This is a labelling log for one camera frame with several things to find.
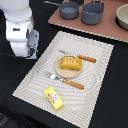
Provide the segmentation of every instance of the pan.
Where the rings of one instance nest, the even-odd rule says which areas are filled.
[[[87,3],[82,7],[81,20],[85,24],[95,25],[101,22],[104,12],[104,6],[102,5],[102,0],[96,3]]]
[[[49,1],[44,2],[59,6],[60,16],[64,19],[74,19],[79,15],[79,5],[75,2],[64,2],[62,4],[52,3]]]
[[[119,7],[116,15],[120,26],[125,30],[128,30],[128,4]]]

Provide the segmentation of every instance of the black countertop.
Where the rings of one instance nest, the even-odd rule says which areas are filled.
[[[128,127],[128,44],[48,24],[58,6],[30,0],[35,27],[40,33],[38,59],[59,31],[114,45],[89,128]],[[0,17],[0,53],[13,54],[6,40],[5,18]],[[0,105],[44,123],[51,128],[77,128],[12,94],[37,60],[0,55]]]

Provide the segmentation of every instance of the placemat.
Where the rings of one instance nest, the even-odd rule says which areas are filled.
[[[57,49],[97,59],[96,63],[83,61],[81,74],[71,79],[74,82],[83,84],[85,87],[83,90],[61,83],[61,81],[45,78],[42,75],[44,70],[56,74],[55,61],[63,56]],[[46,110],[78,127],[87,128],[112,49],[113,45],[60,31],[14,91],[13,96]],[[44,90],[51,86],[64,102],[64,106],[58,111],[52,107],[44,95]]]
[[[84,0],[84,4],[90,3],[93,0]],[[73,29],[76,31],[81,31],[97,36],[102,36],[105,38],[110,38],[114,40],[119,40],[122,42],[128,42],[128,31],[119,27],[118,22],[116,20],[116,11],[117,9],[127,3],[123,3],[126,1],[120,0],[120,2],[103,0],[105,5],[103,17],[99,24],[97,25],[87,25],[81,21],[81,12],[82,6],[79,8],[79,16],[72,20],[66,20],[60,17],[59,9],[57,9],[53,15],[49,18],[48,23],[65,27],[68,29]]]

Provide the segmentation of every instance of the plate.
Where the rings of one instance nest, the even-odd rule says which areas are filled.
[[[76,57],[71,56],[71,55],[66,55],[63,57],[76,58]],[[60,68],[61,58],[59,58],[55,63],[55,70],[60,77],[62,77],[62,78],[74,78],[74,77],[77,77],[81,73],[82,68],[81,68],[81,70],[61,69]]]

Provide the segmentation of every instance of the butter block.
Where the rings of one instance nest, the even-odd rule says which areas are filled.
[[[82,59],[66,58],[66,57],[61,58],[60,68],[81,70],[81,67],[82,67]]]
[[[55,110],[60,109],[62,106],[64,106],[64,103],[60,99],[60,97],[57,95],[57,93],[54,91],[52,87],[48,88],[44,91],[46,97],[51,102],[52,106],[55,108]]]

